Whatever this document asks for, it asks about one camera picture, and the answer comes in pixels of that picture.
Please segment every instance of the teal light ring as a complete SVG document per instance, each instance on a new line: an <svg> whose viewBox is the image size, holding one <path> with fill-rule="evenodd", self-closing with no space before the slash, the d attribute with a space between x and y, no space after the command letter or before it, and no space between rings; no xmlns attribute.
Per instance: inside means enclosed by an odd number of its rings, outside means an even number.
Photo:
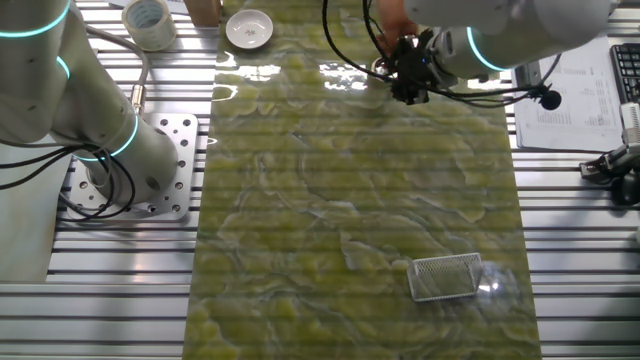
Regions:
<svg viewBox="0 0 640 360"><path fill-rule="evenodd" d="M127 140L126 143L124 143L124 145L122 145L122 147L114 152L112 152L111 154L109 154L111 157L115 157L116 155L120 154L121 152L123 152L133 141L133 139L136 137L136 134L138 133L138 116L136 116L136 124L133 128L133 132L131 133L131 136L129 137L129 140ZM82 161L98 161L98 159L85 159L83 157L80 156L76 156L76 158L78 158L79 160Z"/></svg>
<svg viewBox="0 0 640 360"><path fill-rule="evenodd" d="M509 69L503 69L501 67L493 65L492 63L487 61L487 59L485 59L484 56L482 56L482 54L480 53L480 50L478 50L478 46L476 45L476 41L473 38L473 29L470 28L470 27L467 28L467 37L469 38L469 45L471 46L471 50L473 50L473 54L478 58L478 60L480 60L480 62L482 64L484 64L484 66L488 67L491 70L495 70L495 71L507 71L507 70L509 70Z"/></svg>
<svg viewBox="0 0 640 360"><path fill-rule="evenodd" d="M69 71L69 67L67 66L67 63L64 62L64 60L62 60L60 56L58 56L56 61L58 62L58 64L60 64L60 66L62 66L62 68L64 69L64 72L67 73L67 80L69 80L71 78L71 71Z"/></svg>
<svg viewBox="0 0 640 360"><path fill-rule="evenodd" d="M60 24L62 20L64 20L64 18L67 16L67 13L69 13L69 8L71 8L71 0L69 0L69 2L67 3L67 6L65 6L64 11L62 11L62 14L60 14L60 16L58 16L57 19L53 20L53 22L51 22L49 25L45 27L41 27L39 29L30 30L30 31L0 31L0 37L18 39L18 38L36 36L38 34L47 32L53 29L56 25Z"/></svg>

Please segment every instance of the metal rail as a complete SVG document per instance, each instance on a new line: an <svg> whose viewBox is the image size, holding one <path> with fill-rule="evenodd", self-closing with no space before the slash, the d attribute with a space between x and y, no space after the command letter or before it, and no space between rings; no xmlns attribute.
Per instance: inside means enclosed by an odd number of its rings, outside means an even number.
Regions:
<svg viewBox="0 0 640 360"><path fill-rule="evenodd" d="M92 26L126 35L119 9L77 2ZM152 55L146 108L198 117L191 219L100 231L60 225L47 281L63 284L0 285L0 359L180 358L218 32L174 18L179 37ZM624 3L611 19L612 43L640 41L639 25L640 1ZM128 92L140 61L90 41ZM614 209L603 187L580 181L578 163L592 156L518 149L507 112L544 359L640 358L640 213Z"/></svg>

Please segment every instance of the white robotic arm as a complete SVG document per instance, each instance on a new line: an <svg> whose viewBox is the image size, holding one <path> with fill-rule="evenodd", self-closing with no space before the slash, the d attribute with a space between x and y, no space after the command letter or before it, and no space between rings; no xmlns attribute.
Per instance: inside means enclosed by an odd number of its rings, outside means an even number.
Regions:
<svg viewBox="0 0 640 360"><path fill-rule="evenodd" d="M405 0L412 21L438 27L429 47L440 70L463 79L582 46L606 30L611 7L611 0Z"/></svg>

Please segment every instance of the keyboard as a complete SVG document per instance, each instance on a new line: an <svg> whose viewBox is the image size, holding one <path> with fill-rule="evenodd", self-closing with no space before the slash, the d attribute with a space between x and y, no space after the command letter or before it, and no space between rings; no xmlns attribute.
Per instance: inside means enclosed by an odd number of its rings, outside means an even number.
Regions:
<svg viewBox="0 0 640 360"><path fill-rule="evenodd" d="M640 102L640 44L614 45L611 59L620 102Z"/></svg>

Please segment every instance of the paper document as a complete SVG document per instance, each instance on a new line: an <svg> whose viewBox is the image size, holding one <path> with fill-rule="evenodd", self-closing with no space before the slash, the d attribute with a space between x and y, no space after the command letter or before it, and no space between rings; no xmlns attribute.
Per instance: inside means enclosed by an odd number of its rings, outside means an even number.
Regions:
<svg viewBox="0 0 640 360"><path fill-rule="evenodd" d="M540 61L543 76L554 59ZM622 145L620 98L606 37L564 53L547 84L562 95L562 105L548 111L532 100L517 103L518 146L611 151Z"/></svg>

